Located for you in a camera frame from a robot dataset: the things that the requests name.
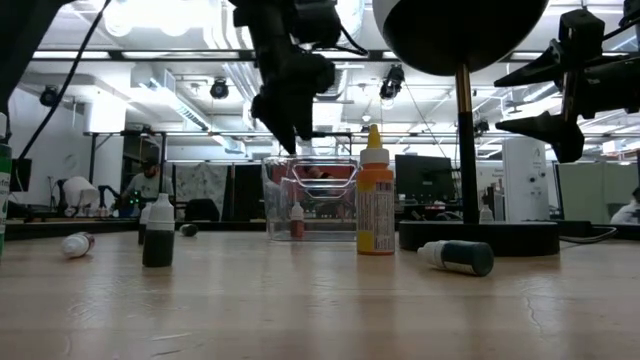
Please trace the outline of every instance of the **dropper bottle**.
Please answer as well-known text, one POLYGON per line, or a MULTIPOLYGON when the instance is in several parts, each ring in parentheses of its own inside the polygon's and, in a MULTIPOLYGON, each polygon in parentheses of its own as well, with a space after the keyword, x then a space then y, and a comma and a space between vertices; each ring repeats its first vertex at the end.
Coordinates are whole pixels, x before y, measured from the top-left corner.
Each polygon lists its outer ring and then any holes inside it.
POLYGON ((382 148, 377 125, 369 128, 367 148, 360 152, 357 188, 358 254, 393 255, 396 249, 393 171, 389 150, 382 148))

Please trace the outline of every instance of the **black stand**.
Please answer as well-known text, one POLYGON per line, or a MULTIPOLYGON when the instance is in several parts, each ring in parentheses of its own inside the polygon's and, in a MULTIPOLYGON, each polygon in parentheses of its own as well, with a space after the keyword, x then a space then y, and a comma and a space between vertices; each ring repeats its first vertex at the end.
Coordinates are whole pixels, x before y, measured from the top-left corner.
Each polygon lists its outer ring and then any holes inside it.
POLYGON ((460 139, 460 176, 462 180, 462 219, 465 224, 478 223, 478 187, 476 148, 473 138, 473 113, 469 69, 461 65, 456 71, 458 99, 458 137, 460 139))
POLYGON ((469 68, 464 64, 456 71, 456 97, 463 221, 402 221, 399 229, 400 248, 416 251, 431 241, 466 240, 488 243, 496 256, 557 254, 560 242, 556 223, 479 224, 471 84, 469 68))

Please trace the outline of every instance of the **green bottle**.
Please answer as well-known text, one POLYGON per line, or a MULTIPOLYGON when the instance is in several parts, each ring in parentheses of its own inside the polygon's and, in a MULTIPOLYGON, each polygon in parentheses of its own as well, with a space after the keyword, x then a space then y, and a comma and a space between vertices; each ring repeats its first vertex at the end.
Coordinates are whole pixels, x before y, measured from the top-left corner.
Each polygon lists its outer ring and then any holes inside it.
POLYGON ((11 147, 0 144, 0 257, 4 250, 4 232, 7 224, 7 208, 9 207, 9 184, 11 183, 11 147))

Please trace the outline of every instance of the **black lamp shade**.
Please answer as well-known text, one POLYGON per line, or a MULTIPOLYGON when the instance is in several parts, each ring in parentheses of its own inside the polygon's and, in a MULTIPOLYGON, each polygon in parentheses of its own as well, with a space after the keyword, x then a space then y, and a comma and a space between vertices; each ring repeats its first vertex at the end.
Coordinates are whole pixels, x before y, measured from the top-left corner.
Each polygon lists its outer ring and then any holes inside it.
POLYGON ((376 23, 405 64, 451 76, 458 64, 481 70, 509 54, 535 27, 547 0, 379 0, 376 23))

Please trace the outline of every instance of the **yellow bottle cap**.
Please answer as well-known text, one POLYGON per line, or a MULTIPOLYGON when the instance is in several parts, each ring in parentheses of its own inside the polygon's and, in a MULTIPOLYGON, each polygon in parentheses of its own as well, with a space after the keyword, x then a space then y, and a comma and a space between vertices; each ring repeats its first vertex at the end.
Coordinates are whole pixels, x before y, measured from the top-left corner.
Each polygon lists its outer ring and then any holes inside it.
POLYGON ((389 150, 382 148, 377 125, 369 127, 367 148, 360 151, 360 163, 363 165, 389 164, 389 150))
POLYGON ((378 125, 374 124, 369 127, 367 149, 382 149, 382 142, 380 141, 380 132, 378 132, 378 125))

